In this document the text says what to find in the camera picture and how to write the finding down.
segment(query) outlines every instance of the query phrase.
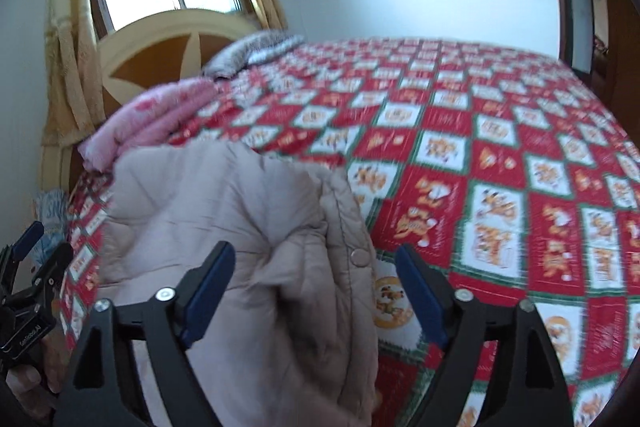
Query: bed sheet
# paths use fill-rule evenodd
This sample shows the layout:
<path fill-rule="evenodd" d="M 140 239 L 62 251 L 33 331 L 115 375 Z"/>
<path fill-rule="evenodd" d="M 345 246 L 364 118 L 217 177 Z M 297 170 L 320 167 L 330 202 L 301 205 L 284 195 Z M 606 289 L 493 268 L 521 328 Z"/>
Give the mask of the bed sheet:
<path fill-rule="evenodd" d="M 396 277 L 402 243 L 484 301 L 535 302 L 576 425 L 640 346 L 640 153 L 558 61 L 423 39 L 307 44 L 241 72 L 169 143 L 191 139 L 347 169 L 378 252 L 374 425 L 405 425 L 440 361 Z M 70 345 L 95 295 L 110 184 L 84 175 L 71 204 Z M 494 355 L 487 343 L 460 425 L 478 416 Z"/>

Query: hand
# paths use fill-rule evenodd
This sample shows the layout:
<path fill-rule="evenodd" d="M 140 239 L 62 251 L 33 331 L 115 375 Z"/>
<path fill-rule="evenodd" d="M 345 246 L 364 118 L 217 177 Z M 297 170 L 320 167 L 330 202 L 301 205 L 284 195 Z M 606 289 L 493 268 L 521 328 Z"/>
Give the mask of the hand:
<path fill-rule="evenodd" d="M 64 382 L 69 353 L 60 328 L 42 340 L 44 373 L 52 393 L 59 393 Z M 50 395 L 40 386 L 41 376 L 35 367 L 19 365 L 9 370 L 6 384 L 24 410 L 36 420 L 46 419 L 52 408 Z"/>

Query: blue gripper pad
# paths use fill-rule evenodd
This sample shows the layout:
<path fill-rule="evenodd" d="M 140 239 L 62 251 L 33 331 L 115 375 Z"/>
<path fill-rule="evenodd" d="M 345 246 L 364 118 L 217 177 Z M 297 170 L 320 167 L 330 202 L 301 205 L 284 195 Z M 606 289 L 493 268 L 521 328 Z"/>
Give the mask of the blue gripper pad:
<path fill-rule="evenodd" d="M 14 243 L 12 248 L 14 261 L 23 261 L 43 235 L 44 226 L 42 223 L 33 221 L 31 226 L 20 236 L 20 239 Z"/>
<path fill-rule="evenodd" d="M 429 343 L 444 349 L 449 337 L 444 329 L 444 314 L 435 295 L 415 264 L 407 247 L 396 251 L 396 273 L 414 308 L 422 327 L 422 334 Z"/>
<path fill-rule="evenodd" d="M 236 268 L 236 250 L 229 243 L 223 245 L 193 298 L 184 308 L 184 329 L 180 334 L 180 341 L 185 349 L 193 346 L 206 333 Z"/>

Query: beige puffer jacket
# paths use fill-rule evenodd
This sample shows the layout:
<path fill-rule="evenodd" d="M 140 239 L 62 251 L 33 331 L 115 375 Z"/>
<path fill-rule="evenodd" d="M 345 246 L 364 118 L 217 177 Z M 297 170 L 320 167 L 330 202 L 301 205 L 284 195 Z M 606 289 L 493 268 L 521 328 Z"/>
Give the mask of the beige puffer jacket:
<path fill-rule="evenodd" d="M 115 169 L 99 296 L 146 301 L 218 241 L 236 248 L 236 270 L 188 357 L 222 425 L 369 425 L 374 249 L 344 172 L 229 142 L 128 153 Z M 153 420 L 168 426 L 140 346 L 136 358 Z"/>

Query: light blue cloth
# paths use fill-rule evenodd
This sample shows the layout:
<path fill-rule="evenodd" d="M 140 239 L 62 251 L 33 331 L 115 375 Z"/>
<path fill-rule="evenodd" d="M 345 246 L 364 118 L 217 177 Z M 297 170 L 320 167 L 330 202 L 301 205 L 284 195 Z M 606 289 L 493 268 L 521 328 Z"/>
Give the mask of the light blue cloth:
<path fill-rule="evenodd" d="M 36 219 L 44 225 L 44 235 L 31 250 L 31 259 L 40 267 L 56 247 L 66 241 L 68 217 L 66 192 L 55 188 L 40 192 L 34 199 Z"/>

